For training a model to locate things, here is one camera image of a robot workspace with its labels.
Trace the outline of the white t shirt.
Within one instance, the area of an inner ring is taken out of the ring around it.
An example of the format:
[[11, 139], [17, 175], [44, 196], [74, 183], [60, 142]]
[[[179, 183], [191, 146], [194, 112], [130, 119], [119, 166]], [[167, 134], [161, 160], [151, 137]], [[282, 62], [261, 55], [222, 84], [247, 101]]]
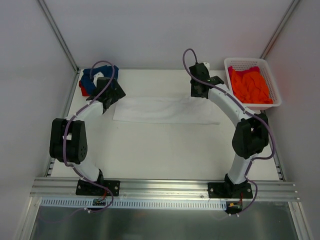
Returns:
[[113, 120], [144, 124], [219, 125], [218, 108], [196, 97], [125, 97], [116, 103]]

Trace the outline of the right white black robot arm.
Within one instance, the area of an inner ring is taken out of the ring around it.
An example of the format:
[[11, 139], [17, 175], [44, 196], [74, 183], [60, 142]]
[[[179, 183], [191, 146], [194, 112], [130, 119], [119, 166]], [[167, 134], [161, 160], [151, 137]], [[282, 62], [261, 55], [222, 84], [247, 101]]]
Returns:
[[196, 62], [189, 67], [191, 96], [205, 98], [216, 104], [235, 127], [231, 145], [235, 152], [232, 166], [224, 177], [222, 186], [213, 192], [226, 198], [235, 198], [247, 188], [246, 176], [252, 161], [269, 144], [265, 114], [255, 114], [231, 95], [228, 87], [218, 76], [211, 77], [204, 63]]

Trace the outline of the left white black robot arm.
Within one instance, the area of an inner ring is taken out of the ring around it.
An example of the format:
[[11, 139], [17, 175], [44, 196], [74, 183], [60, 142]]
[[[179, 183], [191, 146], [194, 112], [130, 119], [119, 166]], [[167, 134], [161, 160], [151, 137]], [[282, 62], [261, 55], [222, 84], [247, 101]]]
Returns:
[[99, 77], [82, 108], [52, 121], [49, 155], [71, 168], [93, 195], [101, 194], [105, 184], [102, 171], [90, 160], [87, 126], [125, 96], [117, 78]]

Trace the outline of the folded red t shirt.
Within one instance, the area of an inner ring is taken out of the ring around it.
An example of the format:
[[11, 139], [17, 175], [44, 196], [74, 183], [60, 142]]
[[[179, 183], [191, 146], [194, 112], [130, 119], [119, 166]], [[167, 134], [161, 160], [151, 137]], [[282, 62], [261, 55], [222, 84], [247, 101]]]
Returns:
[[80, 88], [80, 91], [81, 91], [82, 96], [83, 96], [83, 97], [88, 97], [89, 94], [87, 93], [85, 87], [83, 87], [81, 81], [78, 82], [78, 86], [79, 86], [79, 88]]

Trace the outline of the folded blue t shirt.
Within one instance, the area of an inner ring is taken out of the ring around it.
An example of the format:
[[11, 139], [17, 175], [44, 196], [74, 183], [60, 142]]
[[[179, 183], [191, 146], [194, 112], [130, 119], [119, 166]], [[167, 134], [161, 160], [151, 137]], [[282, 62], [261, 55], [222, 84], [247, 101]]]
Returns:
[[[94, 81], [90, 78], [90, 72], [91, 72], [90, 68], [84, 69], [83, 75], [80, 79], [82, 86], [85, 87], [89, 96], [96, 89], [96, 85], [94, 84]], [[111, 77], [113, 70], [111, 66], [107, 66], [107, 65], [97, 67], [92, 70], [92, 77], [98, 72], [101, 72], [104, 75], [104, 77]]]

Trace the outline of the orange t shirt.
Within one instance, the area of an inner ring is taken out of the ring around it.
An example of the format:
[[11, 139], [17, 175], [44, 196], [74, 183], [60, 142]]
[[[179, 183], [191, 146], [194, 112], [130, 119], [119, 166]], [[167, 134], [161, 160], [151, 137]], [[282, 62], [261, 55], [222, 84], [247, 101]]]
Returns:
[[234, 73], [231, 78], [232, 91], [244, 104], [272, 104], [269, 88], [259, 72], [250, 72], [242, 76]]

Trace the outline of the white plastic basket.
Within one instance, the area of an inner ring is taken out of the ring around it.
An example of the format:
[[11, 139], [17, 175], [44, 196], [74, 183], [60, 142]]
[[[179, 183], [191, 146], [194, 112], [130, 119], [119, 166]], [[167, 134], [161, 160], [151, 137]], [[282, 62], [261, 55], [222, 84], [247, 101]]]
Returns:
[[229, 57], [224, 60], [230, 92], [253, 111], [264, 111], [282, 103], [278, 86], [266, 60]]

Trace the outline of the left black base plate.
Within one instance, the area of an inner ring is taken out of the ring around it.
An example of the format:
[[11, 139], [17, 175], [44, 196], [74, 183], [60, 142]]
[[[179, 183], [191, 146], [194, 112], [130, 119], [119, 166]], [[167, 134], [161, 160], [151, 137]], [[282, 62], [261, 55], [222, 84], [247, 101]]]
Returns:
[[[118, 180], [103, 180], [102, 186], [110, 190], [113, 196], [118, 197], [120, 191], [120, 181]], [[100, 186], [93, 185], [84, 180], [78, 180], [75, 194], [77, 196], [95, 196], [102, 197], [104, 194], [111, 196], [111, 194]]]

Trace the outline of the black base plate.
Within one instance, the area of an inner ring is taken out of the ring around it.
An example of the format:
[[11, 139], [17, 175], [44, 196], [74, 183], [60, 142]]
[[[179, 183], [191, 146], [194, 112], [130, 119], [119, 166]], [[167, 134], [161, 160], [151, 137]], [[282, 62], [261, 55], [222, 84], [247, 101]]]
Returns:
[[[103, 180], [102, 186], [110, 190], [113, 196], [118, 197], [120, 191], [120, 181], [118, 180]], [[95, 196], [102, 197], [104, 194], [111, 196], [111, 194], [100, 186], [93, 185], [84, 180], [78, 180], [75, 194], [77, 196]]]
[[209, 182], [207, 184], [210, 199], [252, 199], [253, 191], [251, 185], [245, 181], [241, 184], [227, 182]]

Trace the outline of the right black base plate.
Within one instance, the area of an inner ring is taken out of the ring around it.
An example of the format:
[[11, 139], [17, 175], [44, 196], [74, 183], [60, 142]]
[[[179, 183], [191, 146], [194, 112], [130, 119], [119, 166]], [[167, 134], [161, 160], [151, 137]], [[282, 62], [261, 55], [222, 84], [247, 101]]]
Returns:
[[253, 191], [251, 185], [245, 181], [241, 184], [227, 182], [209, 182], [207, 184], [210, 199], [252, 199]]

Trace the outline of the aluminium mounting rail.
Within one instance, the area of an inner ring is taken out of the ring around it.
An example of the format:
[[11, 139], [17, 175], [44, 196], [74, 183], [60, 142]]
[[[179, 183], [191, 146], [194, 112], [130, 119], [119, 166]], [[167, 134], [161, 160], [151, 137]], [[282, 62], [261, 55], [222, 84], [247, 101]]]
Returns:
[[[216, 189], [208, 187], [208, 180], [120, 179], [117, 199], [142, 200], [218, 200]], [[78, 197], [80, 189], [74, 177], [37, 177], [32, 185], [32, 197]], [[300, 202], [298, 189], [288, 181], [257, 181], [246, 192], [256, 201]]]

